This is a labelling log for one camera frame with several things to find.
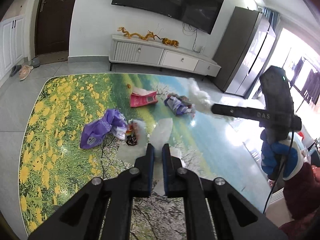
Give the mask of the dark red sleeve forearm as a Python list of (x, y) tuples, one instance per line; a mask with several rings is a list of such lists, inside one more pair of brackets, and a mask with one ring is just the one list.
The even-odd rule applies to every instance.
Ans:
[(302, 239), (319, 218), (319, 168), (304, 163), (285, 181), (284, 198), (292, 221), (279, 227), (288, 239)]

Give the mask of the blue white gloved hand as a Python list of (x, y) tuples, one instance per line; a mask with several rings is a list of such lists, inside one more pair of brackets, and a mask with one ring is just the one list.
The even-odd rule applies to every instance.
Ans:
[(260, 139), (263, 141), (261, 168), (267, 174), (268, 179), (275, 180), (277, 178), (282, 164), (284, 164), (284, 180), (290, 180), (301, 170), (304, 164), (301, 143), (292, 139), (292, 133), (289, 133), (284, 140), (269, 144), (267, 133), (263, 130)]

